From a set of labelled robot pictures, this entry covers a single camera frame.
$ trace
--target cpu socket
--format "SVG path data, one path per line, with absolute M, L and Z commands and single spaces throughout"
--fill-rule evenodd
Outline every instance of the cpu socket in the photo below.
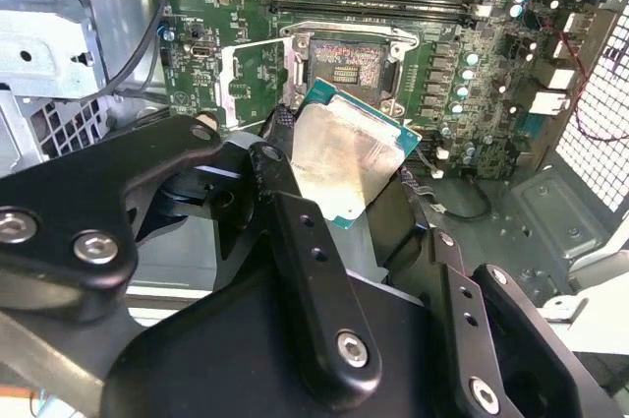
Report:
M 419 45 L 406 31 L 383 26 L 303 22 L 281 29 L 288 80 L 283 102 L 298 107 L 316 79 L 334 84 L 383 113 L 400 118 L 396 101 L 404 58 Z

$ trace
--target red wire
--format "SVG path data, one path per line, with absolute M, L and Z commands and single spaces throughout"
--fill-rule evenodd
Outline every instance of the red wire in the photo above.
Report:
M 566 48 L 568 49 L 570 56 L 572 57 L 572 59 L 576 61 L 577 65 L 579 66 L 579 70 L 581 71 L 581 85 L 579 86 L 579 91 L 577 92 L 577 98 L 574 105 L 574 116 L 575 116 L 575 120 L 577 121 L 577 130 L 579 131 L 579 133 L 585 136 L 586 138 L 588 138 L 589 140 L 597 141 L 601 143 L 616 143 L 618 141 L 629 139 L 629 134 L 618 136 L 618 137 L 612 137 L 612 138 L 602 138 L 600 136 L 591 135 L 583 128 L 583 124 L 581 123 L 581 117 L 579 115 L 579 103 L 581 102 L 581 96 L 586 90 L 586 85 L 590 81 L 590 76 L 588 75 L 588 71 L 586 71 L 586 68 L 583 65 L 583 62 L 581 62 L 581 59 L 579 59 L 579 56 L 574 52 L 574 49 L 572 49 L 572 46 L 570 45 L 570 42 L 568 42 L 568 38 L 566 37 L 564 32 L 561 30 L 556 30 L 553 26 L 546 26 L 546 27 L 550 28 L 551 30 L 555 30 L 559 33 L 559 39 L 561 39 L 561 41 L 566 45 Z

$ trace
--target bolt head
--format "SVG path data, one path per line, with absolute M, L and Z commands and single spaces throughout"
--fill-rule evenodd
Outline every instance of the bolt head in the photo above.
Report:
M 118 255 L 118 245 L 105 233 L 82 234 L 74 245 L 75 255 L 90 264 L 107 264 Z
M 282 160 L 282 154 L 279 150 L 274 148 L 273 146 L 263 146 L 262 152 L 266 157 L 273 160 Z
M 492 269 L 491 270 L 491 275 L 493 275 L 493 278 L 495 278 L 498 282 L 500 282 L 502 285 L 506 285 L 507 284 L 507 277 L 504 273 L 502 273 L 500 270 L 498 269 Z
M 446 246 L 454 246 L 454 240 L 447 233 L 439 232 L 439 238 L 441 238 L 441 241 L 443 241 Z
M 37 224 L 32 216 L 19 211 L 0 212 L 0 243 L 24 243 L 36 231 Z
M 478 377 L 470 379 L 470 391 L 476 402 L 490 415 L 500 412 L 500 403 L 495 392 Z
M 369 354 L 367 347 L 359 337 L 351 332 L 341 332 L 336 340 L 338 352 L 350 366 L 357 369 L 365 367 Z

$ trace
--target green circuit board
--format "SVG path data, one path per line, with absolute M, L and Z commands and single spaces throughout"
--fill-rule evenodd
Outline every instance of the green circuit board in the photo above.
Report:
M 323 77 L 420 133 L 446 176 L 473 167 L 506 179 L 546 118 L 518 97 L 550 39 L 529 15 L 542 24 L 581 11 L 557 1 L 168 0 L 176 37 L 161 57 L 171 108 L 211 111 L 223 131 L 256 132 L 275 105 L 298 106 Z M 533 59 L 523 42 L 535 44 Z M 449 157 L 437 160 L 444 143 Z

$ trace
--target motherboard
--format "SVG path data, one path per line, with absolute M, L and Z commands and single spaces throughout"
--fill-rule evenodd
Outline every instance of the motherboard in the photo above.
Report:
M 411 170 L 508 179 L 569 102 L 554 30 L 578 50 L 592 18 L 581 0 L 168 0 L 161 62 L 172 111 L 224 132 L 324 79 L 422 136 Z

